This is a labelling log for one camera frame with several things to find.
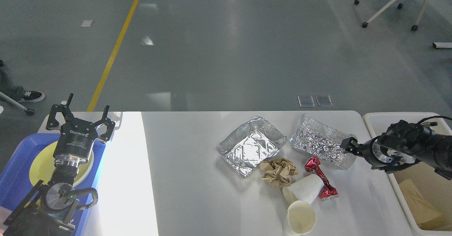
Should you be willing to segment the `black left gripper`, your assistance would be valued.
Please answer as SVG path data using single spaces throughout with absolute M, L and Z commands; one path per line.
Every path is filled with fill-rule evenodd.
M 46 130 L 58 130 L 58 139 L 53 157 L 55 165 L 79 166 L 89 162 L 95 140 L 105 144 L 111 140 L 115 122 L 108 117 L 109 105 L 103 110 L 100 120 L 92 123 L 76 119 L 70 110 L 74 94 L 71 93 L 65 104 L 53 104 L 47 118 Z M 105 127 L 101 134 L 99 128 Z

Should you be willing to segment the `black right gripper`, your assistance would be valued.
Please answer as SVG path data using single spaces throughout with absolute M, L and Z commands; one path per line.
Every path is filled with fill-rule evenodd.
M 392 157 L 381 150 L 377 140 L 378 137 L 375 137 L 366 143 L 358 144 L 356 138 L 349 137 L 342 140 L 341 148 L 356 157 L 363 157 L 371 165 L 372 170 L 383 170 L 384 166 L 392 163 Z

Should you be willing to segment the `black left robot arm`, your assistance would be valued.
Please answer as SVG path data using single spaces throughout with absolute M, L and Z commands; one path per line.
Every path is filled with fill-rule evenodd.
M 47 118 L 46 129 L 60 132 L 50 180 L 37 181 L 6 217 L 5 236 L 70 236 L 76 229 L 74 213 L 90 209 L 99 200 L 94 187 L 76 189 L 75 181 L 80 166 L 89 163 L 95 141 L 111 140 L 115 122 L 108 117 L 108 105 L 96 122 L 75 117 L 72 98 L 73 93 L 65 104 L 54 104 Z

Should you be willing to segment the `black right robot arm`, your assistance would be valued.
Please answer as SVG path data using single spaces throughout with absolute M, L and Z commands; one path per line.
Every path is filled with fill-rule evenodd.
M 349 137 L 340 147 L 363 157 L 373 170 L 391 174 L 424 162 L 433 167 L 435 173 L 451 180 L 451 136 L 436 133 L 431 129 L 433 125 L 428 118 L 416 123 L 400 120 L 366 143 L 360 144 L 356 138 Z

